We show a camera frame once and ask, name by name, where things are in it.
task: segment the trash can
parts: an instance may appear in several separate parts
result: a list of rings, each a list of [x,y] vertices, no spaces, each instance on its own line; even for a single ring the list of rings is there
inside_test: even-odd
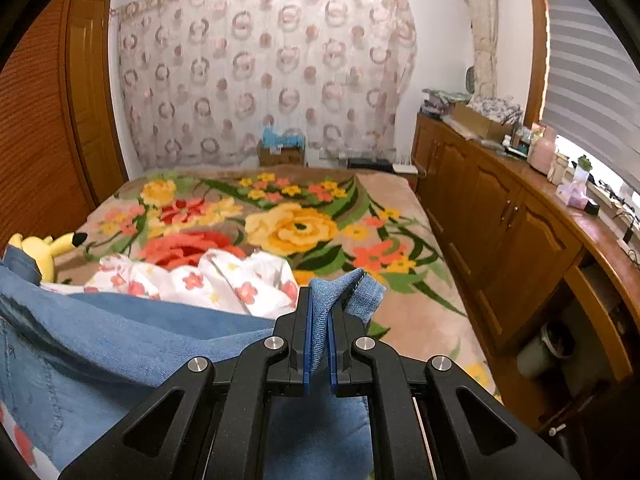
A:
[[[574,350],[575,339],[568,327],[561,321],[546,322],[518,354],[518,371],[527,379],[535,379],[559,360],[571,357]]]

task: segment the white wall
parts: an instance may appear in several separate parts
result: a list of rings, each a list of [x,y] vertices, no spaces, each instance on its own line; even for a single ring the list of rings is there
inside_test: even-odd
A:
[[[498,0],[498,97],[527,107],[533,55],[531,0]]]
[[[111,0],[113,8],[134,0]],[[417,32],[417,59],[409,86],[402,95],[396,114],[396,144],[398,159],[411,152],[415,132],[415,116],[422,103],[423,88],[462,91],[466,69],[473,64],[473,44],[469,13],[463,0],[409,0]],[[110,43],[110,78],[116,126],[129,177],[142,172],[130,140],[124,117],[120,79],[117,70],[117,42]],[[324,161],[309,160],[310,165]]]

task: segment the cabinet door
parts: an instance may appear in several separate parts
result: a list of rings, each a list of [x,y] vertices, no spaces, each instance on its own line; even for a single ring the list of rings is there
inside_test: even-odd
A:
[[[500,250],[478,290],[499,347],[527,324],[580,250],[568,228],[524,190],[506,222]]]
[[[433,155],[433,147],[436,144],[436,128],[418,126],[415,134],[418,136],[412,155],[414,160],[427,171]]]
[[[454,263],[470,285],[492,261],[519,192],[520,185],[484,156],[471,167],[460,195],[466,207],[449,243]]]
[[[461,199],[469,155],[465,140],[455,132],[437,136],[435,158],[427,174],[426,211],[439,236],[449,239],[456,232],[465,201]]]

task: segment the plush toy ear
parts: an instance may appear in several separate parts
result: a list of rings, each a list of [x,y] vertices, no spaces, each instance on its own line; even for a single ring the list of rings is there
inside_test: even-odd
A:
[[[9,245],[16,247],[18,249],[22,249],[22,235],[20,233],[16,233],[11,238],[9,238]]]

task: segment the wooden wardrobe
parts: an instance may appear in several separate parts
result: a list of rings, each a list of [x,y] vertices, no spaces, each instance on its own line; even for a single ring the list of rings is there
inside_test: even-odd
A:
[[[71,3],[52,0],[0,72],[0,249],[74,231],[98,205],[67,91]]]

